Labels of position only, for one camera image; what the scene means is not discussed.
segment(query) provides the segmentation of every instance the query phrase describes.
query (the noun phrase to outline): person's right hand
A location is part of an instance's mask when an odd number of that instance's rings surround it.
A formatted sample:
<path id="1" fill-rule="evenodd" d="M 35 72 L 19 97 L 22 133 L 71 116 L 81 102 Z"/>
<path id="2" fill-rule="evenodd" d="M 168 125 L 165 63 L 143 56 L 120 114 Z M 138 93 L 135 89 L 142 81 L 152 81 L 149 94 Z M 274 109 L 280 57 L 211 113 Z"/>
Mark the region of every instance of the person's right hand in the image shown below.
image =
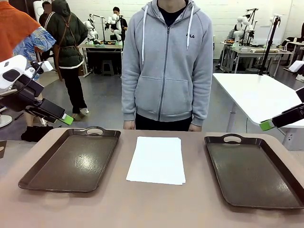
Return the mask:
<path id="1" fill-rule="evenodd" d="M 135 130 L 135 121 L 124 121 L 123 129 Z"/>

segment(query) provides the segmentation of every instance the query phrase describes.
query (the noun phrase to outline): tray handle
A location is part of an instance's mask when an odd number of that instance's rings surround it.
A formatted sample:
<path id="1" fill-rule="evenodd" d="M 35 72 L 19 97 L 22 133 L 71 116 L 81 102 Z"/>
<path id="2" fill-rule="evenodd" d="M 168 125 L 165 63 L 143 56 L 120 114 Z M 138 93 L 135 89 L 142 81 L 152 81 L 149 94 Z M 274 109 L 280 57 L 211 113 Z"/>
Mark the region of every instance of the tray handle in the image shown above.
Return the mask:
<path id="1" fill-rule="evenodd" d="M 92 129 L 101 130 L 103 133 L 102 134 L 99 134 L 99 133 L 89 134 L 88 131 L 92 130 Z M 115 134 L 116 134 L 116 131 L 106 130 L 105 128 L 102 128 L 102 127 L 99 127 L 99 126 L 92 126 L 92 127 L 88 127 L 88 128 L 85 128 L 85 129 L 74 129 L 74 132 L 76 134 L 92 135 L 92 136 L 115 136 Z"/>
<path id="2" fill-rule="evenodd" d="M 230 136 L 239 138 L 241 140 L 241 142 L 236 142 L 236 141 L 226 142 L 226 141 L 224 141 L 225 138 L 230 137 Z M 225 135 L 221 136 L 220 139 L 222 140 L 222 143 L 227 143 L 227 144 L 240 144 L 245 140 L 245 138 L 243 136 L 241 136 L 239 134 L 233 134 L 233 133 L 225 134 Z"/>

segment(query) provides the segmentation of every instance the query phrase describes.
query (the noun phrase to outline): tray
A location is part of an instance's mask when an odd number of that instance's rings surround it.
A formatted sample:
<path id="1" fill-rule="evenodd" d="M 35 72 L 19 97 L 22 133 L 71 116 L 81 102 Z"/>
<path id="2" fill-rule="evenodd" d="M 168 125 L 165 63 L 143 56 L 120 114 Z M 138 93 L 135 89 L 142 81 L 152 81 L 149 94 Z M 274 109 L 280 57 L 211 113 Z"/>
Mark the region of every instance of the tray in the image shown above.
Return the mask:
<path id="1" fill-rule="evenodd" d="M 89 134 L 91 129 L 99 129 L 102 134 Z M 94 191 L 120 134 L 96 126 L 67 130 L 19 181 L 19 187 L 52 192 Z"/>
<path id="2" fill-rule="evenodd" d="M 234 136 L 241 142 L 224 139 Z M 232 206 L 303 209 L 304 189 L 263 139 L 205 137 L 224 199 Z"/>

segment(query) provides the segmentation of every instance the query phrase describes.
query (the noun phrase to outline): gray hoodie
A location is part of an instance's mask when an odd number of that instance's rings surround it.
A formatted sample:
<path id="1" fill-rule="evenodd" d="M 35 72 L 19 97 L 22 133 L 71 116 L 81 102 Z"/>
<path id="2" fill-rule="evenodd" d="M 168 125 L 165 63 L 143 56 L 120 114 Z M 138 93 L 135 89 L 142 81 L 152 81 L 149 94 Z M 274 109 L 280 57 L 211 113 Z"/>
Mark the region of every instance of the gray hoodie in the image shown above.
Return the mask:
<path id="1" fill-rule="evenodd" d="M 167 27 L 157 7 L 148 3 L 130 20 L 123 49 L 122 106 L 125 121 L 135 112 L 172 122 L 207 117 L 212 68 L 211 20 L 192 0 Z"/>

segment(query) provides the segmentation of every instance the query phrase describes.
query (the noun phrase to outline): hoodie pocket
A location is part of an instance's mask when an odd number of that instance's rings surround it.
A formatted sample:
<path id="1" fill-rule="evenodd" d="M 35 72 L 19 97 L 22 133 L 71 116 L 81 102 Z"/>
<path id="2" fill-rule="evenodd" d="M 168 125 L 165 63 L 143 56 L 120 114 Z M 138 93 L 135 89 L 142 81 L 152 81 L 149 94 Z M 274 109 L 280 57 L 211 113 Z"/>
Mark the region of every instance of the hoodie pocket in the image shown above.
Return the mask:
<path id="1" fill-rule="evenodd" d="M 187 80 L 166 79 L 161 114 L 177 115 L 192 110 Z"/>
<path id="2" fill-rule="evenodd" d="M 140 76 L 135 90 L 135 104 L 138 108 L 157 113 L 161 98 L 161 78 Z"/>

